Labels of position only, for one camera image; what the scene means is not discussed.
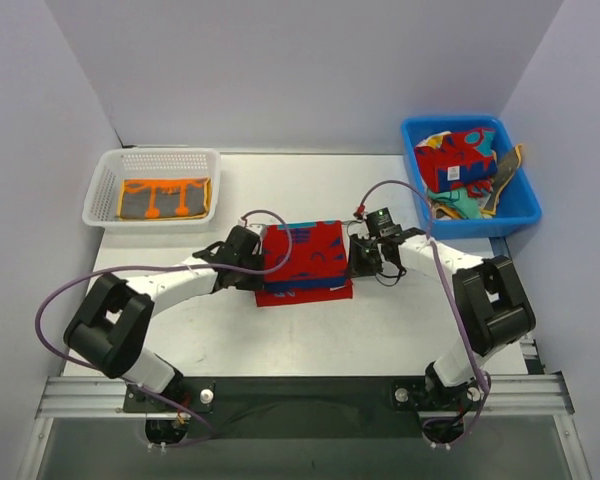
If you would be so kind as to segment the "orange towel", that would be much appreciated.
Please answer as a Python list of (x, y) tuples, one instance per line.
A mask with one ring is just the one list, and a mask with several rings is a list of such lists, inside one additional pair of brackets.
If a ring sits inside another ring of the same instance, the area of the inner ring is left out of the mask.
[(209, 177), (128, 179), (121, 186), (117, 217), (123, 221), (194, 220), (211, 210)]

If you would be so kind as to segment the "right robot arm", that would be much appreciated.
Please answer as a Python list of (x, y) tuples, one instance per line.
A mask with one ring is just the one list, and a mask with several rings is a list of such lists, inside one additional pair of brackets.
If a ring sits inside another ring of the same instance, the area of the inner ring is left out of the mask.
[(386, 263), (397, 268), (397, 278), (416, 271), (439, 281), (456, 322), (459, 340), (427, 367), (426, 388), (442, 395), (476, 381), (487, 392), (485, 363), (536, 327), (513, 261), (462, 252), (417, 228), (349, 236), (350, 277), (380, 276)]

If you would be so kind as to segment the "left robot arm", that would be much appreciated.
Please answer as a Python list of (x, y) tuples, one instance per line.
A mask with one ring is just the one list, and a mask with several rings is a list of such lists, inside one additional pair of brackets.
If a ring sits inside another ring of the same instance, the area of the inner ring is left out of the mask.
[(65, 345), (111, 379), (181, 399), (182, 373), (144, 347), (150, 320), (194, 297), (229, 288), (260, 289), (261, 276), (253, 272), (264, 268), (265, 232), (261, 226), (235, 226), (226, 240), (192, 254), (179, 271), (129, 279), (101, 275), (66, 328)]

